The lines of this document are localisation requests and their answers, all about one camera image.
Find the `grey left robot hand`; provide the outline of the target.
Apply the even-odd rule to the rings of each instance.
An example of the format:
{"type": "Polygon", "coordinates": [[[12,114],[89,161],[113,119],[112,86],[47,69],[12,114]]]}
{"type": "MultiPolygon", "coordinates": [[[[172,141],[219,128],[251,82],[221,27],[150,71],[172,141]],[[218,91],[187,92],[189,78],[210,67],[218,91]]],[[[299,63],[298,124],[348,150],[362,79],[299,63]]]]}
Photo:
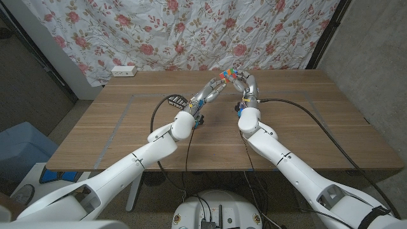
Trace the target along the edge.
{"type": "Polygon", "coordinates": [[[225,88],[225,80],[217,80],[216,78],[212,78],[197,94],[190,99],[188,105],[183,109],[183,111],[197,117],[203,106],[206,103],[213,102],[225,88]]]}

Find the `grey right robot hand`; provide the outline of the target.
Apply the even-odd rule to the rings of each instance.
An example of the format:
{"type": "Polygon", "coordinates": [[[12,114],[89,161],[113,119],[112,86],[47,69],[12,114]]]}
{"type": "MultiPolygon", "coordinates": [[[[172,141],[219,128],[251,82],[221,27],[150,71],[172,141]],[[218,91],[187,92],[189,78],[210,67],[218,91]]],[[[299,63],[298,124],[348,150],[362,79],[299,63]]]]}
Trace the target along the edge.
{"type": "Polygon", "coordinates": [[[244,102],[248,108],[258,108],[258,84],[251,73],[247,71],[236,71],[236,78],[232,79],[233,86],[243,95],[244,102]]]}

